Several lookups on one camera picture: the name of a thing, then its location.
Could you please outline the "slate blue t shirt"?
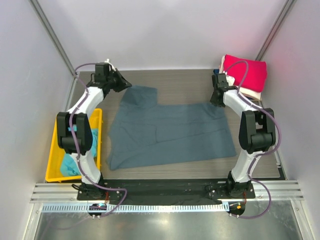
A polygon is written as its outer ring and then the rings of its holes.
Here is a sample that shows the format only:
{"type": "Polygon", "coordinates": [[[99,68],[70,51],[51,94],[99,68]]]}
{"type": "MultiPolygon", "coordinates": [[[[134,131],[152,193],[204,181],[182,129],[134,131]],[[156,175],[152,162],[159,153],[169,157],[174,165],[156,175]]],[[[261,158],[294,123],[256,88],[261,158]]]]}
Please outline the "slate blue t shirt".
{"type": "Polygon", "coordinates": [[[110,170],[236,156],[223,108],[159,104],[157,89],[146,86],[125,91],[108,136],[110,170]]]}

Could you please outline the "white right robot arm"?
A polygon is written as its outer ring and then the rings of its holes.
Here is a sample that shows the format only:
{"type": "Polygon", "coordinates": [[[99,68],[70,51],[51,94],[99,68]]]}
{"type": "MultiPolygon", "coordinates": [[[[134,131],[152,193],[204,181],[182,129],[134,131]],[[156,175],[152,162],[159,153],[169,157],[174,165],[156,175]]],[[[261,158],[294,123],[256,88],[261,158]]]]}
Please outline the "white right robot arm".
{"type": "Polygon", "coordinates": [[[240,117],[238,141],[241,147],[238,160],[229,172],[225,184],[226,195],[241,198],[250,190],[251,170],[263,154],[276,143],[274,111],[261,108],[248,100],[236,86],[230,86],[225,73],[212,75],[213,93],[210,103],[231,108],[240,117]]]}

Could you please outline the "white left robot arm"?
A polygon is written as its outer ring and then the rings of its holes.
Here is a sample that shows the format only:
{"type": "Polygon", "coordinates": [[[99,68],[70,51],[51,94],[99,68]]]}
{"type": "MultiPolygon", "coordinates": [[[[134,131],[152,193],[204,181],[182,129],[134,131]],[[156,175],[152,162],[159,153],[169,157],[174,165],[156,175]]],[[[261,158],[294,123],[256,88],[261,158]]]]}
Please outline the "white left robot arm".
{"type": "Polygon", "coordinates": [[[57,114],[57,143],[72,157],[80,172],[78,197],[101,200],[108,188],[91,151],[93,135],[89,118],[110,91],[119,93],[132,85],[109,60],[94,63],[93,80],[88,83],[78,74],[74,77],[84,87],[84,93],[68,111],[57,114]]]}

